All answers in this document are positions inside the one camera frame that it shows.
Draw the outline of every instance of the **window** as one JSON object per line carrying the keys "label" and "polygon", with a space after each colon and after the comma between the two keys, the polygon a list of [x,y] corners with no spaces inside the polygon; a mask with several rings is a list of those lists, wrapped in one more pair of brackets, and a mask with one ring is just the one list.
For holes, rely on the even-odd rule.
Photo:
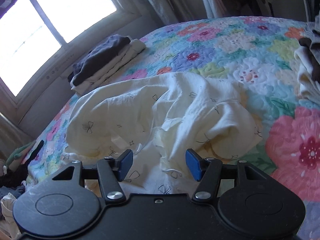
{"label": "window", "polygon": [[70,53],[77,36],[115,11],[111,0],[18,0],[0,19],[2,81],[17,96],[57,51]]}

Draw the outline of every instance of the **red flower center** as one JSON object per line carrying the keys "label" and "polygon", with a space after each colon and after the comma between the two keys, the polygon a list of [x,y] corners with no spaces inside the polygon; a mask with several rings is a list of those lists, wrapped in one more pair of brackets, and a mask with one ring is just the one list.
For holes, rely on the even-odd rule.
{"label": "red flower center", "polygon": [[209,32],[208,31],[204,31],[204,32],[201,32],[199,35],[200,36],[206,36]]}
{"label": "red flower center", "polygon": [[317,162],[320,162],[320,142],[316,142],[313,136],[309,137],[307,143],[303,142],[300,145],[299,161],[310,170],[314,170]]}
{"label": "red flower center", "polygon": [[200,55],[199,55],[199,53],[191,53],[191,54],[189,54],[188,56],[187,56],[187,59],[188,60],[192,60],[192,61],[195,61],[197,58],[199,58],[200,57]]}
{"label": "red flower center", "polygon": [[259,28],[260,30],[268,30],[268,27],[266,27],[266,26],[258,26],[258,28]]}

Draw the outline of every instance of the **stack of folded clothes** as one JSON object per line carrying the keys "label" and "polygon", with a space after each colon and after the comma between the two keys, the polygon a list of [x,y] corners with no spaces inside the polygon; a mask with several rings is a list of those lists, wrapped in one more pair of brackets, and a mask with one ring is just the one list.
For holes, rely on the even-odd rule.
{"label": "stack of folded clothes", "polygon": [[300,94],[320,105],[320,16],[315,22],[308,22],[304,38],[299,40],[301,47],[295,51],[300,62],[298,82]]}
{"label": "stack of folded clothes", "polygon": [[79,95],[85,95],[103,85],[119,68],[136,57],[146,45],[118,34],[110,36],[79,63],[74,64],[70,85]]}

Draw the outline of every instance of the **metal bolt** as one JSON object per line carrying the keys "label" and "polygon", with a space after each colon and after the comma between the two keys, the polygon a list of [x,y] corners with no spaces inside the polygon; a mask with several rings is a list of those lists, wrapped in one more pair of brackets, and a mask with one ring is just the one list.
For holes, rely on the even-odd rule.
{"label": "metal bolt", "polygon": [[197,199],[208,199],[211,197],[211,194],[209,192],[206,191],[199,191],[195,194],[195,197]]}
{"label": "metal bolt", "polygon": [[112,191],[112,192],[109,192],[109,193],[108,193],[107,197],[108,197],[109,199],[114,199],[114,200],[116,200],[116,199],[122,198],[122,197],[123,197],[123,194],[122,194],[121,192],[119,192],[119,191]]}

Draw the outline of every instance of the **bed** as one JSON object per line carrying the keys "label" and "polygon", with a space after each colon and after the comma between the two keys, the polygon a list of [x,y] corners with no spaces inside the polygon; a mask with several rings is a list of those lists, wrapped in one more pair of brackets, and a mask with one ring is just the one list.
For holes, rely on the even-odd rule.
{"label": "bed", "polygon": [[[320,239],[320,163],[304,158],[320,149],[320,107],[299,96],[294,51],[304,23],[281,18],[230,17],[165,26],[140,40],[141,54],[109,83],[168,72],[237,80],[246,88],[245,107],[262,141],[241,159],[270,174],[305,203],[306,218],[298,235]],[[44,147],[29,165],[28,185],[43,181],[65,155],[68,118],[74,95],[38,137]],[[223,160],[234,163],[234,160]]]}

